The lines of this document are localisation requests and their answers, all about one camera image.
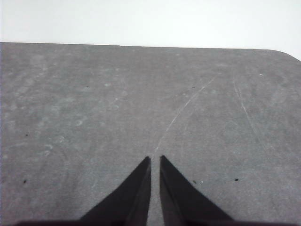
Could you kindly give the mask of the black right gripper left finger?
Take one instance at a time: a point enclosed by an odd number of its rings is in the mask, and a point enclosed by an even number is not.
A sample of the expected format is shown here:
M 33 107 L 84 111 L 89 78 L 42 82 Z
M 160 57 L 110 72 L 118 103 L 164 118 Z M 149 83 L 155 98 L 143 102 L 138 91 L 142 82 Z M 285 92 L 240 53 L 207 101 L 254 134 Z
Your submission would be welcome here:
M 82 223 L 146 223 L 151 199 L 151 159 L 145 157 L 106 198 L 80 218 Z

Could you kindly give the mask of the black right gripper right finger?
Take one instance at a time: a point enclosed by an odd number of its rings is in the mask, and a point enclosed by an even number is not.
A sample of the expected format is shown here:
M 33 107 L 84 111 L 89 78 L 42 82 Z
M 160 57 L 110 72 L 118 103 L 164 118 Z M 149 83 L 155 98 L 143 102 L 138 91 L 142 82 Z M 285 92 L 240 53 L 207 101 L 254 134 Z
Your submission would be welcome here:
M 164 156 L 160 199 L 165 224 L 232 224 L 233 218 L 199 192 Z

